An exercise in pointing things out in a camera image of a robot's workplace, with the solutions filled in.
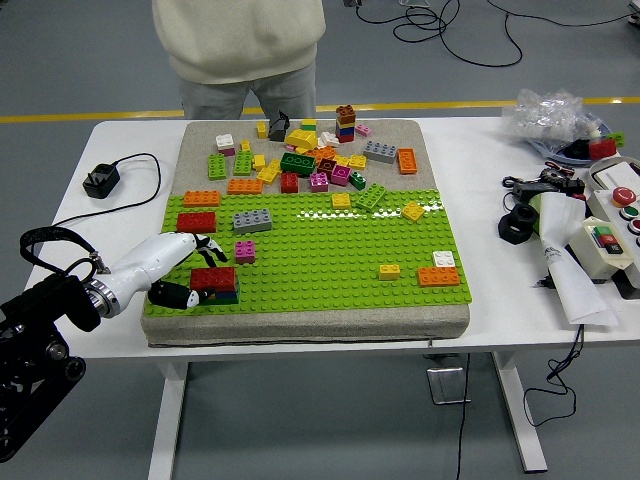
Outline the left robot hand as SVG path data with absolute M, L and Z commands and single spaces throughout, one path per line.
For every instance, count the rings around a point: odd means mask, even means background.
M 134 247 L 111 267 L 100 281 L 114 294 L 116 313 L 124 311 L 138 292 L 148 292 L 152 284 L 185 261 L 193 252 L 200 253 L 209 267 L 228 257 L 211 237 L 202 234 L 168 232 L 151 236 Z

